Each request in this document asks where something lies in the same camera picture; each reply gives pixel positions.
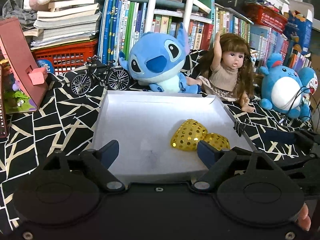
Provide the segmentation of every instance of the white tray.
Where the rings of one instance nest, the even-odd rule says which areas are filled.
[[[216,96],[140,91],[108,91],[93,137],[93,148],[119,142],[119,156],[109,171],[123,183],[174,182],[207,171],[197,153],[174,149],[170,139],[187,119],[229,139],[231,148],[255,150],[245,134],[233,129],[233,116]]]

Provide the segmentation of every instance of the yellow sequin heart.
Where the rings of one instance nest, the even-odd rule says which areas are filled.
[[[171,138],[171,146],[183,151],[194,151],[207,135],[207,129],[193,119],[186,120]]]
[[[195,151],[200,140],[204,140],[217,150],[230,149],[229,140],[217,133],[208,133],[208,130],[193,119],[186,120],[171,138],[171,146],[183,151]]]

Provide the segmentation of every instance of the white pole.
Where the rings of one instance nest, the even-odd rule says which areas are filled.
[[[144,26],[145,33],[151,31],[152,21],[153,21],[153,13],[155,11],[155,7],[156,7],[156,0],[149,0],[147,16],[146,16],[146,23]]]
[[[187,0],[186,8],[184,10],[184,17],[183,17],[183,26],[185,27],[186,31],[188,31],[189,29],[192,6],[193,6],[193,0]]]

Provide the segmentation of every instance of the red basket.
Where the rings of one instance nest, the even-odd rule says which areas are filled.
[[[287,18],[272,10],[268,6],[249,3],[244,6],[246,16],[254,23],[271,27],[276,32],[283,33]]]
[[[36,60],[49,60],[54,68],[54,73],[56,75],[61,75],[67,71],[83,66],[87,58],[94,55],[97,43],[98,40],[94,40],[46,49],[37,49],[33,50],[32,54]]]

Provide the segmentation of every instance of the doll's hair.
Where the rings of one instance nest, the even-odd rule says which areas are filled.
[[[253,76],[250,47],[244,39],[233,33],[225,33],[220,37],[222,53],[226,51],[240,52],[244,54],[243,65],[238,69],[237,83],[233,94],[237,99],[242,97],[244,92],[248,96],[253,96]],[[200,75],[209,78],[212,75],[211,63],[213,61],[213,49],[206,52],[199,59]]]

